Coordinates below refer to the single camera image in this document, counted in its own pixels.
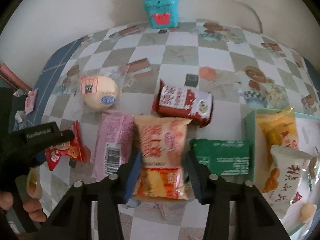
pink wrapper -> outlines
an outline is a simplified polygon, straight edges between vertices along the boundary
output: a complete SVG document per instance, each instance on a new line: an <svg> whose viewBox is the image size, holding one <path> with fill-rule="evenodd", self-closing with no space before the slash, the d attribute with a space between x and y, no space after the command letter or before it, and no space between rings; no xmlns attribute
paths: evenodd
<svg viewBox="0 0 320 240"><path fill-rule="evenodd" d="M132 151L134 116L121 113L102 114L96 149L91 158L92 177L102 180L127 163Z"/></svg>
<svg viewBox="0 0 320 240"><path fill-rule="evenodd" d="M33 108L35 106L37 93L38 93L38 89L35 89L35 90L32 90L29 92L27 99L24 103L26 115L33 111Z"/></svg>

white wall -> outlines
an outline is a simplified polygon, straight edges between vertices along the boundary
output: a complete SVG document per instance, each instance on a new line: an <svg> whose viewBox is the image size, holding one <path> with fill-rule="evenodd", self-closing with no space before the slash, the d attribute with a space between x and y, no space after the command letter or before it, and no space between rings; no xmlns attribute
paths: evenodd
<svg viewBox="0 0 320 240"><path fill-rule="evenodd" d="M264 33L320 69L320 27L301 0L240 0L254 7ZM226 0L180 0L180 16L258 30L250 11ZM33 86L48 58L89 33L146 19L142 0L24 0L0 36L0 61Z"/></svg>

tablecloth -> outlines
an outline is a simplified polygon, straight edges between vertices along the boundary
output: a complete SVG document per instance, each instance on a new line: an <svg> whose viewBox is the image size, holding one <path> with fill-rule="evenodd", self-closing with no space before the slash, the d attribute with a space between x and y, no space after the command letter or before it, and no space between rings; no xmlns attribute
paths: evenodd
<svg viewBox="0 0 320 240"><path fill-rule="evenodd" d="M308 75L306 62L296 51L263 34L217 22L180 19L177 28L151 29L148 23L130 24L80 38L58 50L49 59L36 88L36 107L28 125L55 121L65 129L81 123L82 140L93 152L100 113L74 111L79 77L97 75L105 68L129 64L119 97L119 110L151 114L159 80L187 86L214 96L210 125L189 125L191 138L245 139L243 119L255 108L283 109L320 115L319 97ZM92 183L92 163L68 165L61 157L53 172L40 166L47 214L77 180ZM96 214L97 204L92 206ZM142 203L135 208L119 205L125 239L202 239L208 205L197 200L184 204ZM230 203L230 239L234 237L235 210ZM97 239L96 215L92 233Z"/></svg>

teal box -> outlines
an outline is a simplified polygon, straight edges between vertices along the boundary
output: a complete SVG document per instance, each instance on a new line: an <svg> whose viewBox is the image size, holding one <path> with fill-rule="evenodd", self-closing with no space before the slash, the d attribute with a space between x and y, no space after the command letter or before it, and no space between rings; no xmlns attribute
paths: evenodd
<svg viewBox="0 0 320 240"><path fill-rule="evenodd" d="M153 29L177 27L178 3L179 0L145 0L143 6L147 12L150 26Z"/></svg>

green box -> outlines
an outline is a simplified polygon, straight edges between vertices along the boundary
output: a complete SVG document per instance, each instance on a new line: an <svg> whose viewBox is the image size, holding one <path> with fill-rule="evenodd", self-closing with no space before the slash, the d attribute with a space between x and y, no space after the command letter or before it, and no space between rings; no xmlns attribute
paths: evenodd
<svg viewBox="0 0 320 240"><path fill-rule="evenodd" d="M190 146L199 163L220 176L248 174L249 142L192 139Z"/></svg>

